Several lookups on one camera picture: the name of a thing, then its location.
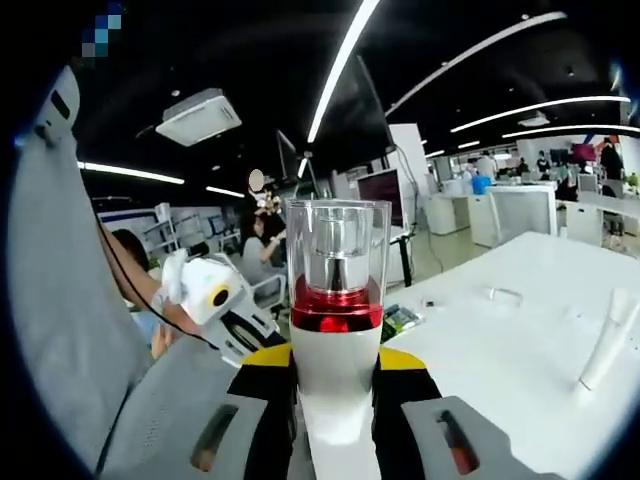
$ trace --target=person in white shirt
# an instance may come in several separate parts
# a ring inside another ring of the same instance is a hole
[[[498,166],[496,165],[495,160],[489,156],[488,151],[485,150],[482,152],[482,157],[478,159],[476,168],[478,169],[478,175],[489,177],[491,179],[491,183],[496,180]]]

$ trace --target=black cable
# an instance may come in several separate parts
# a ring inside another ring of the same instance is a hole
[[[172,326],[173,328],[177,329],[178,331],[180,331],[181,333],[183,333],[184,335],[188,335],[189,337],[193,337],[193,338],[197,338],[198,340],[202,340],[204,342],[206,342],[211,348],[213,348],[214,350],[218,350],[218,347],[216,347],[215,345],[211,344],[210,342],[208,342],[206,339],[202,338],[202,337],[198,337],[197,335],[193,335],[191,333],[187,333],[184,330],[182,330],[182,328],[180,328],[178,325],[176,325],[173,322],[170,322],[169,320],[167,320],[167,318],[158,313],[151,305],[149,305],[149,303],[147,303],[147,301],[144,299],[144,297],[140,294],[140,292],[138,291],[138,289],[136,288],[136,286],[133,284],[133,282],[131,281],[131,279],[129,278],[129,275],[127,275],[127,272],[125,271],[124,267],[122,266],[122,263],[120,263],[120,259],[118,258],[118,256],[116,255],[115,250],[113,249],[113,247],[111,246],[111,243],[109,242],[109,240],[107,239],[107,235],[104,233],[104,231],[102,230],[102,222],[100,222],[100,217],[98,217],[98,215],[93,212],[93,214],[96,217],[96,221],[98,222],[98,230],[100,231],[100,235],[102,235],[102,238],[104,239],[104,242],[107,244],[107,246],[109,247],[109,250],[111,251],[111,255],[113,255],[113,258],[115,258],[116,263],[118,264],[118,267],[120,268],[120,271],[122,272],[122,275],[124,275],[124,278],[127,279],[127,282],[129,282],[129,285],[131,286],[131,288],[133,289],[133,291],[135,292],[135,294],[138,296],[138,298],[140,300],[142,300],[142,303],[144,304],[145,308],[153,313],[154,315],[156,315],[160,320],[162,320],[165,324]]]
[[[420,193],[420,191],[418,190],[418,182],[416,181],[416,178],[413,175],[413,172],[411,171],[411,167],[409,166],[409,160],[407,159],[407,155],[404,153],[404,150],[402,149],[402,147],[400,147],[400,145],[395,145],[395,147],[398,149],[398,151],[400,153],[402,153],[402,157],[404,157],[404,161],[407,164],[407,167],[405,169],[404,165],[402,165],[402,161],[399,161],[400,166],[402,167],[402,169],[405,172],[405,175],[407,175],[407,177],[411,177],[410,178],[410,182],[411,185],[414,189],[414,222],[413,225],[411,226],[412,230],[411,230],[411,234],[413,235],[413,233],[415,232],[415,229],[418,225],[417,223],[417,217],[418,217],[418,195]],[[409,245],[411,245],[411,236],[409,237]],[[438,258],[438,256],[436,255],[436,252],[433,250],[433,245],[431,244],[431,229],[429,228],[429,222],[427,222],[427,246],[429,247],[429,251],[431,252],[431,255],[433,255],[433,258],[436,259],[436,262],[438,262],[438,265],[440,266],[440,273],[444,272],[444,265],[442,264],[442,261]],[[411,245],[411,270],[413,272],[413,245]]]

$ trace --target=ceiling light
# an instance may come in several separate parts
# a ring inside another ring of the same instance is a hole
[[[318,102],[316,113],[313,116],[313,121],[311,122],[309,136],[307,137],[308,143],[313,143],[313,141],[316,139],[316,135],[318,134],[318,130],[320,129],[320,123],[322,122],[322,117],[324,117],[324,114],[327,111],[329,100],[331,99],[333,90],[338,84],[338,80],[340,79],[342,70],[347,63],[347,60],[349,59],[351,51],[353,50],[353,47],[355,47],[358,38],[360,38],[362,30],[364,30],[369,17],[371,17],[371,14],[375,10],[378,3],[380,3],[380,0],[362,0],[360,8],[358,9],[356,16],[353,18],[353,22],[351,22],[351,26],[349,27],[349,30],[347,31],[347,34],[342,41],[342,45],[340,46],[338,55],[336,56],[336,59],[333,62],[333,66],[331,67],[331,71],[329,72],[329,76],[327,77],[327,82],[325,83],[324,90],[322,91],[322,95],[320,96],[320,101]]]
[[[385,116],[391,115],[396,109],[400,108],[400,106],[403,103],[405,103],[407,100],[409,100],[411,97],[413,97],[416,93],[418,93],[420,90],[422,90],[426,85],[428,85],[429,83],[433,82],[440,75],[444,74],[446,71],[450,70],[451,68],[453,68],[457,64],[462,63],[467,58],[469,58],[469,57],[475,55],[476,53],[481,52],[485,48],[493,45],[494,43],[499,42],[500,40],[503,40],[503,39],[505,39],[507,37],[510,37],[511,35],[515,35],[515,34],[521,32],[523,30],[526,30],[527,28],[535,27],[536,25],[541,25],[541,24],[547,23],[547,22],[553,22],[553,21],[556,21],[556,20],[563,20],[563,19],[566,19],[566,18],[567,18],[567,15],[564,12],[545,13],[543,15],[538,15],[537,17],[530,18],[529,20],[527,20],[525,22],[518,22],[515,25],[510,26],[509,28],[505,28],[504,30],[499,31],[496,34],[491,35],[488,38],[485,38],[480,43],[474,45],[473,47],[469,48],[468,50],[465,50],[460,55],[458,55],[456,58],[454,58],[453,60],[450,60],[449,62],[447,62],[446,65],[440,67],[438,70],[436,70],[435,72],[431,73],[427,78],[425,78],[419,84],[417,84],[415,87],[413,87],[411,90],[409,90],[406,94],[404,94],[402,96],[402,98],[400,98],[400,100],[398,100],[395,103],[395,105],[393,105],[389,110],[384,112]]]
[[[431,153],[427,153],[424,158],[431,158],[431,157],[437,157],[438,155],[442,155],[444,153],[444,150],[438,150],[437,152],[431,152]]]
[[[224,188],[207,187],[208,192],[222,193],[224,195],[231,195],[232,197],[244,198],[243,193],[232,192],[231,190],[225,190]]]
[[[631,102],[631,100],[628,97],[619,97],[619,96],[612,96],[612,95],[597,95],[593,97],[565,98],[564,100],[553,100],[551,102],[536,103],[535,105],[529,105],[528,107],[516,108],[515,110],[509,110],[507,112],[497,113],[496,115],[491,115],[490,117],[481,118],[480,120],[475,120],[473,122],[460,125],[459,127],[453,128],[451,130],[451,133],[456,133],[466,128],[475,127],[476,125],[480,125],[481,123],[497,120],[498,118],[504,118],[510,115],[517,115],[518,113],[528,112],[530,110],[537,110],[538,108],[552,107],[554,105],[563,105],[565,103],[577,103],[577,102],[627,102],[629,103]]]
[[[640,128],[628,127],[626,125],[565,125],[562,127],[536,128],[534,130],[525,130],[523,132],[507,133],[502,138],[521,137],[532,133],[557,132],[561,130],[620,130],[625,132],[640,133]]]
[[[307,157],[302,159],[300,162],[300,168],[298,168],[298,178],[302,178],[302,174],[304,173],[304,169],[307,166]]]
[[[177,185],[182,185],[184,183],[184,180],[182,180],[181,178],[168,177],[166,175],[159,175],[157,173],[151,173],[151,172],[143,172],[142,170],[133,170],[130,168],[112,167],[111,165],[99,165],[97,163],[78,162],[78,167],[84,170],[91,170],[94,172],[129,175],[131,177],[148,178],[151,180],[158,180],[160,182],[175,183]]]
[[[480,145],[480,140],[476,140],[475,142],[463,143],[462,145],[458,145],[458,148],[475,147],[476,145]]]

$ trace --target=air conditioner unit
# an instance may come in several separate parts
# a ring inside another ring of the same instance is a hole
[[[190,147],[242,125],[238,114],[219,88],[207,88],[166,109],[156,132]]]
[[[549,120],[547,119],[547,116],[540,111],[536,111],[532,117],[520,120],[518,122],[518,125],[522,125],[523,127],[541,127],[542,125],[547,125],[548,123]]]

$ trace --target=black ceiling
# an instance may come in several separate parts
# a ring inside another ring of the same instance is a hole
[[[383,108],[490,35],[556,11],[553,1],[381,0],[356,49]],[[85,172],[92,196],[220,204],[205,185],[244,190],[254,167],[278,173],[273,132],[300,149],[326,75],[360,0],[200,0],[124,2],[122,29],[108,57],[75,59],[81,88],[76,122],[85,160],[178,176],[183,186]],[[390,123],[417,122],[427,151],[471,140],[502,143],[518,131],[510,117],[451,134],[478,118],[533,103],[610,94],[611,63],[570,20],[528,29],[452,68],[402,105]],[[153,126],[177,100],[219,87],[243,126],[185,148]],[[180,91],[177,98],[174,90]],[[551,125],[620,123],[619,105],[559,106]],[[221,168],[211,171],[214,165]]]

